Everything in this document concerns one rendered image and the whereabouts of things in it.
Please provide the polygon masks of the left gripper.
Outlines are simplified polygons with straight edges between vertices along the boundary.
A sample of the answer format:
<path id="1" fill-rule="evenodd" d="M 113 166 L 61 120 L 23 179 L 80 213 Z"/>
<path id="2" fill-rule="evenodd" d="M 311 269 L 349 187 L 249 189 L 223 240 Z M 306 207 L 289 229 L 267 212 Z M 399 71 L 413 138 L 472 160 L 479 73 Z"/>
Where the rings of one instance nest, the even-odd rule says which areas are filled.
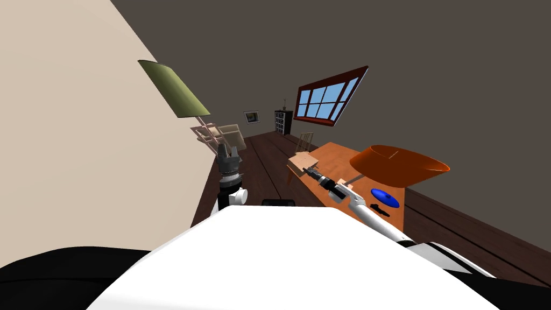
<path id="1" fill-rule="evenodd" d="M 231 157 L 228 157 L 225 143 L 218 145 L 218 156 L 216 162 L 218 170 L 222 175 L 234 175 L 239 173 L 239 163 L 242 161 L 237 152 L 237 147 L 231 148 Z"/>

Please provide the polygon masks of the pale tan flat box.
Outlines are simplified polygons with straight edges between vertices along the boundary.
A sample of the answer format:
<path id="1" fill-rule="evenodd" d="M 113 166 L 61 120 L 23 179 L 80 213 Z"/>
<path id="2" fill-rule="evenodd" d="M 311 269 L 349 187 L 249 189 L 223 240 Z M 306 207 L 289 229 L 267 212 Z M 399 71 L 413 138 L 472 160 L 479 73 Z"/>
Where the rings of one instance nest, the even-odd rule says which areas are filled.
<path id="1" fill-rule="evenodd" d="M 297 175 L 303 175 L 304 169 L 315 167 L 319 162 L 309 152 L 297 152 L 295 156 L 288 159 L 287 165 Z"/>

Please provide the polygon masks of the orange wooden desk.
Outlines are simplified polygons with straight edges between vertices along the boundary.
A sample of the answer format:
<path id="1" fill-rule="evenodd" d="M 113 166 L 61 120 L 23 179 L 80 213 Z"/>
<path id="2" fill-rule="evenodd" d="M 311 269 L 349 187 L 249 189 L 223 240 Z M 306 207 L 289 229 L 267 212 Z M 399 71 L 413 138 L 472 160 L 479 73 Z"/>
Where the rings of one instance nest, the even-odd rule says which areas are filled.
<path id="1" fill-rule="evenodd" d="M 329 142 L 312 151 L 309 155 L 318 160 L 317 170 L 321 174 L 331 178 L 334 181 L 339 181 L 340 179 L 348 181 L 359 175 L 359 173 L 349 164 L 349 160 L 357 154 L 359 154 L 358 151 Z M 348 208 L 348 198 L 342 203 L 336 203 L 328 196 L 328 193 L 308 175 L 296 175 L 290 168 L 288 168 L 287 183 L 290 186 L 305 185 L 307 189 L 314 194 L 315 201 L 319 201 L 325 207 L 337 208 L 355 220 L 359 220 L 359 218 Z M 382 203 L 379 204 L 380 208 L 389 214 L 389 217 L 383 215 L 381 218 L 403 231 L 405 198 L 404 188 L 389 187 L 366 177 L 354 181 L 351 185 L 352 190 L 362 196 L 367 204 L 378 202 L 378 200 L 371 195 L 370 190 L 372 188 L 381 189 L 396 198 L 400 203 L 399 208 L 391 208 L 383 205 Z"/>

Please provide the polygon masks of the wooden slat chair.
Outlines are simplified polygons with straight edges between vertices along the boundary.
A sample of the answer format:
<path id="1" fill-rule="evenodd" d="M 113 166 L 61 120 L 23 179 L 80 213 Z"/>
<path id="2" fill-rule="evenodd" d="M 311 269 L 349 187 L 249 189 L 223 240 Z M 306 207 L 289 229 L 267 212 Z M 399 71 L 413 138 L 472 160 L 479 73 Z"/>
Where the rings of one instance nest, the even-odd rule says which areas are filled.
<path id="1" fill-rule="evenodd" d="M 310 152 L 312 145 L 313 133 L 312 132 L 303 132 L 299 136 L 299 140 L 296 145 L 295 154 Z"/>

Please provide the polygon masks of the dark bookshelf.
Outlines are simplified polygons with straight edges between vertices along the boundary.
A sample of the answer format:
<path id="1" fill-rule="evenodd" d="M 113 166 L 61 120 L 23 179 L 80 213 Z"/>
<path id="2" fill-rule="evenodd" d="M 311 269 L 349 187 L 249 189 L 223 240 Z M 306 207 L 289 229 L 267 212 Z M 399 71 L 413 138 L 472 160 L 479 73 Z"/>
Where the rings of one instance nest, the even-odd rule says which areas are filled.
<path id="1" fill-rule="evenodd" d="M 286 99 L 284 98 L 283 107 L 274 112 L 275 131 L 282 135 L 289 135 L 291 133 L 293 117 L 294 111 L 287 110 Z"/>

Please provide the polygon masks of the red framed window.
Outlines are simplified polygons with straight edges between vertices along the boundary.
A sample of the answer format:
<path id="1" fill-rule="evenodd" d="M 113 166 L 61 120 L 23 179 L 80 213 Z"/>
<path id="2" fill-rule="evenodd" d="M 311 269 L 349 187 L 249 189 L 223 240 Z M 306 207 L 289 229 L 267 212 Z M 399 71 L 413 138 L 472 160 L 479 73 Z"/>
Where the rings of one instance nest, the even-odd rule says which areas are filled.
<path id="1" fill-rule="evenodd" d="M 335 126 L 368 70 L 363 66 L 299 87 L 294 119 Z"/>

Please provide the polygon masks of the blue plate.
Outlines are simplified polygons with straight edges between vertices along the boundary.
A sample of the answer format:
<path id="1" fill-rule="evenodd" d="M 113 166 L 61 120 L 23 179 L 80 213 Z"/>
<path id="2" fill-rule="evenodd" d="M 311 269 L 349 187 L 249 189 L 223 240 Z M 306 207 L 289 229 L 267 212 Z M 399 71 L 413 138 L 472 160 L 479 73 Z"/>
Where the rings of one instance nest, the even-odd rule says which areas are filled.
<path id="1" fill-rule="evenodd" d="M 372 188 L 370 190 L 372 196 L 377 199 L 379 202 L 381 202 L 382 204 L 386 205 L 386 206 L 389 206 L 391 208 L 399 208 L 400 207 L 400 203 L 399 201 L 394 198 L 392 195 L 390 195 L 389 193 L 381 190 L 381 189 L 377 189 L 377 188 Z"/>

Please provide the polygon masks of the green shade floor lamp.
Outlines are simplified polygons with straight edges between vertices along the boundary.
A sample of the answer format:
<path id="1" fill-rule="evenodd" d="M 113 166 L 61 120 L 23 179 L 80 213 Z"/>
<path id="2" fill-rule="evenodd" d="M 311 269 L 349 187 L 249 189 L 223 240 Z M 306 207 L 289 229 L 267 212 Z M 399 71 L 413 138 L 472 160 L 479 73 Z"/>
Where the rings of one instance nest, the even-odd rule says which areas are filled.
<path id="1" fill-rule="evenodd" d="M 138 60 L 138 63 L 178 118 L 210 115 L 173 69 L 154 61 Z"/>

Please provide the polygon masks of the orange shade desk lamp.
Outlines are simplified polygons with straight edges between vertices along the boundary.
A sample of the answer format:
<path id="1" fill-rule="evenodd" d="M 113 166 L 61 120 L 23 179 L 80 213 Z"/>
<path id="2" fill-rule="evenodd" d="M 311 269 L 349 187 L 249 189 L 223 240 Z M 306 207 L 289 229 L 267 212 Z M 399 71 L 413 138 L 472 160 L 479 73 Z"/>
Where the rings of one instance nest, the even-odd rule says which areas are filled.
<path id="1" fill-rule="evenodd" d="M 359 174 L 383 185 L 406 188 L 450 171 L 434 158 L 388 145 L 372 145 L 349 163 Z"/>

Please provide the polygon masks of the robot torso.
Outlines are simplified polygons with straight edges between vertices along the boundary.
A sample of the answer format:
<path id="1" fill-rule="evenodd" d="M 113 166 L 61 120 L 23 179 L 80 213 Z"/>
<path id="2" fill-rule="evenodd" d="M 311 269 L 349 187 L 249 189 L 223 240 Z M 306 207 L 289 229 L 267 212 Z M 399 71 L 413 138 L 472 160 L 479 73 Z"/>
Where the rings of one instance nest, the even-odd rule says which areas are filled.
<path id="1" fill-rule="evenodd" d="M 140 259 L 87 310 L 498 310 L 334 208 L 230 206 Z"/>

